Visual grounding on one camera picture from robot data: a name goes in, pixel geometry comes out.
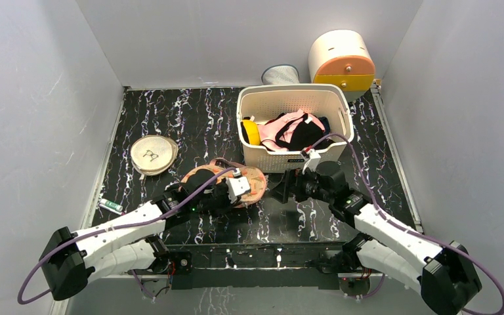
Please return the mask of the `orange floral bra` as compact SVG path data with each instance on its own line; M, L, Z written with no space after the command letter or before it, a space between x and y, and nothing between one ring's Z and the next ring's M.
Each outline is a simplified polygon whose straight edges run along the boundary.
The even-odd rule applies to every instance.
M235 208L238 209L248 207L260 201L263 198L263 195L266 192L268 186L268 181L264 173L257 167L246 166L241 163L229 161L222 157L217 157L215 159L212 159L207 165L200 165L199 167L192 169L183 177L181 183L188 182L190 176L194 175L201 169L211 171L216 175L217 173L220 173L222 170L229 167L238 169L240 173L248 180L248 183L251 187L251 191L249 193L244 194L240 197L240 201L235 206Z

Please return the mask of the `round beige mesh laundry bag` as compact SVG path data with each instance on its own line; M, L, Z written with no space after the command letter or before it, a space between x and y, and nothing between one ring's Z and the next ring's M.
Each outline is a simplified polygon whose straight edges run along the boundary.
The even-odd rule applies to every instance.
M133 167L141 177L161 174L174 163L179 146L171 139L160 135L146 135L131 146L129 153Z

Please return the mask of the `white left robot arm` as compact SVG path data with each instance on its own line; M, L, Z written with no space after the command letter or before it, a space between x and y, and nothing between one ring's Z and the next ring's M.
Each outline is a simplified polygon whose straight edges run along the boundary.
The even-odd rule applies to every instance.
M159 235L195 213L223 215L250 191L239 170L200 169L114 220L76 232L56 230L40 258L53 299L69 299L97 279L132 270L189 272L191 256L168 250Z

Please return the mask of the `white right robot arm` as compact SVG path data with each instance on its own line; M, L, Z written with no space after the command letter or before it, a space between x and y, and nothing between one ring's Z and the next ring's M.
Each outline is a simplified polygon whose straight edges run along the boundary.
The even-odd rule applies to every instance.
M324 162L317 170L287 170L271 191L281 203L289 198L326 202L333 216L357 230L341 251L310 264L323 273L380 271L418 292L437 314L457 314L482 289L467 250L421 239L419 233L390 215L382 215L369 198L351 188L340 168Z

